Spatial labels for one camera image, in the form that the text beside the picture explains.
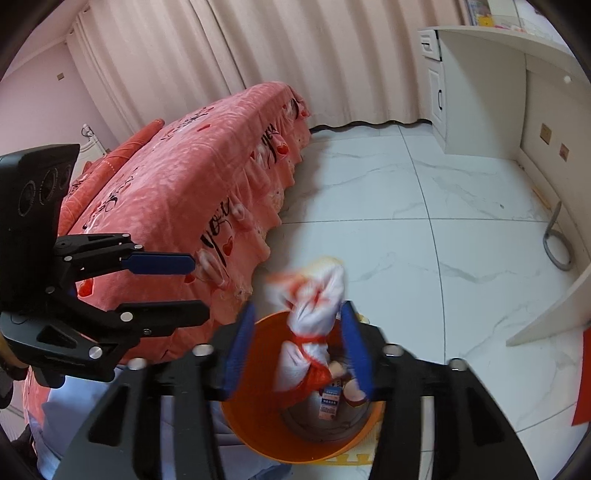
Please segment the person's left hand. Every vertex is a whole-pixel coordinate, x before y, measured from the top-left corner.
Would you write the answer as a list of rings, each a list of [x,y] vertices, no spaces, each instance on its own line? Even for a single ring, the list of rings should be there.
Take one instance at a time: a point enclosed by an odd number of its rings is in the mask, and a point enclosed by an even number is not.
[[[12,352],[2,334],[0,334],[0,357],[2,361],[11,368],[26,369],[28,367],[27,364],[21,362]]]

